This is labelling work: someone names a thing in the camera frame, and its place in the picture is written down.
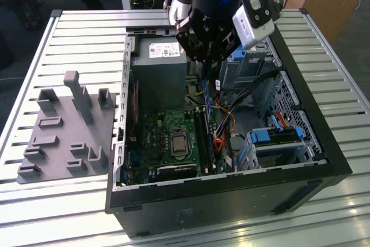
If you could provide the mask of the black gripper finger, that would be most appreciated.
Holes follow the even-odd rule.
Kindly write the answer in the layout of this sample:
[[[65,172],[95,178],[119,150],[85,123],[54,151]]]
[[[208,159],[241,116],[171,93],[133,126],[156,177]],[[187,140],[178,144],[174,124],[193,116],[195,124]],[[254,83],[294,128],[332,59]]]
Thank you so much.
[[[175,37],[191,61],[208,60],[208,25],[206,16],[197,8],[175,24]]]
[[[235,27],[220,25],[209,42],[208,61],[222,62],[241,44]]]

